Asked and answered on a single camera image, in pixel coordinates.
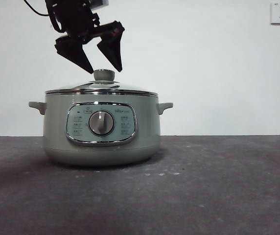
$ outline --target white wall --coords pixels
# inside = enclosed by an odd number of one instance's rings
[[[30,0],[45,12],[45,1]],[[102,24],[125,27],[117,80],[174,102],[163,135],[280,134],[280,26],[268,0],[112,0]],[[28,101],[92,76],[56,54],[59,36],[22,0],[0,0],[0,136],[40,136],[43,116]],[[93,40],[95,69],[113,67]]]

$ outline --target pot lid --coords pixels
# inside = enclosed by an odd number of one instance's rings
[[[81,85],[62,87],[57,90],[46,91],[46,94],[71,93],[71,94],[133,94],[144,96],[158,96],[157,93],[150,92],[135,86],[130,86],[114,81],[115,72],[111,70],[95,70],[93,72],[95,81],[90,81]]]

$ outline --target electric hot pot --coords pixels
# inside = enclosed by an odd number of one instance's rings
[[[111,70],[96,70],[95,81],[46,91],[46,101],[29,102],[44,115],[44,150],[72,165],[128,164],[149,158],[160,147],[160,116],[173,103],[158,94],[114,81]]]

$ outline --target chrome trim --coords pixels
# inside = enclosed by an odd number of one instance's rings
[[[118,105],[118,106],[126,106],[128,108],[131,109],[133,116],[134,116],[134,122],[135,122],[135,129],[134,132],[131,134],[130,137],[123,139],[123,140],[119,140],[119,141],[81,141],[81,140],[77,140],[74,137],[70,136],[70,134],[68,133],[67,130],[67,124],[68,124],[68,118],[70,115],[70,110],[75,107],[75,106],[79,106],[79,105],[97,105],[97,104],[105,104],[105,105]],[[117,146],[117,145],[123,145],[123,144],[127,144],[130,143],[137,135],[138,132],[138,122],[137,122],[137,116],[136,116],[136,111],[135,109],[129,105],[129,104],[124,104],[124,103],[116,103],[116,102],[85,102],[85,103],[76,103],[74,105],[72,105],[70,107],[70,109],[67,112],[67,120],[66,120],[66,137],[74,142],[77,145],[80,146],[89,146],[89,147],[100,147],[100,146]]]
[[[49,90],[46,94],[125,94],[125,95],[149,95],[158,96],[155,92],[145,92],[136,90],[118,90],[118,89],[60,89],[60,90]]]

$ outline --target dark table surface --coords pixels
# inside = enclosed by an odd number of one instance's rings
[[[0,137],[0,235],[280,235],[280,136],[162,137],[138,164],[50,161]]]

